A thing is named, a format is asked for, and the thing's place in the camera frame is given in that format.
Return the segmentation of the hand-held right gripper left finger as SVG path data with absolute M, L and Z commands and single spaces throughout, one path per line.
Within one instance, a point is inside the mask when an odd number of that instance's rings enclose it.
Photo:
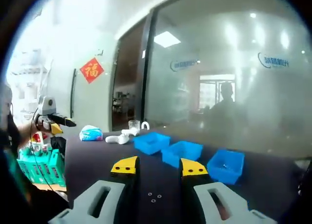
M 116 162 L 107 180 L 99 180 L 81 193 L 72 209 L 66 209 L 50 224 L 134 224 L 140 178 L 138 156 Z

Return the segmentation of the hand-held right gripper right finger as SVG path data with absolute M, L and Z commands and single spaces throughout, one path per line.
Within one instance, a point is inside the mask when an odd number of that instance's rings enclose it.
M 213 182 L 201 163 L 181 158 L 181 222 L 183 224 L 275 224 L 220 182 Z

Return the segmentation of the person's left hand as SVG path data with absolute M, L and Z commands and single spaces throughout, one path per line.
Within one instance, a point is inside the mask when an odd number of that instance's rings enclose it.
M 44 126 L 44 120 L 45 120 L 45 117 L 43 117 L 42 115 L 36 115 L 36 117 L 35 117 L 35 126 L 36 126 L 38 131 L 49 133 L 50 132 L 50 128 L 49 127 L 46 128 Z

